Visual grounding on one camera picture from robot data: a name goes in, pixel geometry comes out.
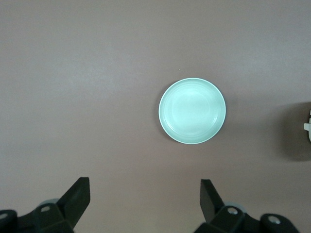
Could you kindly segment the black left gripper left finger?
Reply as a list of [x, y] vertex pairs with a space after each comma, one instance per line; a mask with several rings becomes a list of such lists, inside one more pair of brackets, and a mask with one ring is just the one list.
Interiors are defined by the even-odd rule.
[[90, 182], [80, 177], [59, 199], [46, 200], [30, 213], [0, 211], [2, 233], [72, 233], [90, 203]]

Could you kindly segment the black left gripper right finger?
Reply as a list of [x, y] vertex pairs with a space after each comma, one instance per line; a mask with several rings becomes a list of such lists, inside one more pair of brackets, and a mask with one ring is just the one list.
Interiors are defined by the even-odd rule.
[[226, 205], [211, 180], [201, 180], [200, 207], [205, 222], [197, 233], [296, 233], [298, 229], [284, 216], [263, 214], [259, 220], [241, 208]]

